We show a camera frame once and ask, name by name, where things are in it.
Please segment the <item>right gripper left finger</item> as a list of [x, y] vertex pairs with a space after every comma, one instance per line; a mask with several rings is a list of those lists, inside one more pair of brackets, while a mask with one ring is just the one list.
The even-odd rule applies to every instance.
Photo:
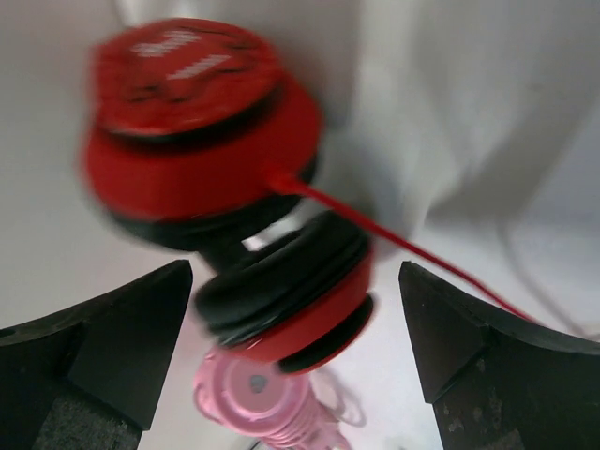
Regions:
[[136, 449], [153, 422], [192, 269], [171, 262], [1, 331], [4, 449]]

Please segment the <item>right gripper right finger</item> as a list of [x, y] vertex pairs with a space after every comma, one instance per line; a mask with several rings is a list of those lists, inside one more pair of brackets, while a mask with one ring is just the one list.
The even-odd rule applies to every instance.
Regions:
[[444, 448], [598, 448], [598, 343], [520, 319], [414, 262], [398, 283]]

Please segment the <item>red black headphones with cable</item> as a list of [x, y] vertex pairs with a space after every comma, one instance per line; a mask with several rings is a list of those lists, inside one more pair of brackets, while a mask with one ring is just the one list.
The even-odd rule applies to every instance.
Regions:
[[91, 52], [87, 183], [131, 235], [197, 252], [194, 303], [225, 352], [286, 374], [367, 326], [374, 237], [459, 269], [312, 185], [323, 114], [263, 37], [225, 22], [135, 26]]

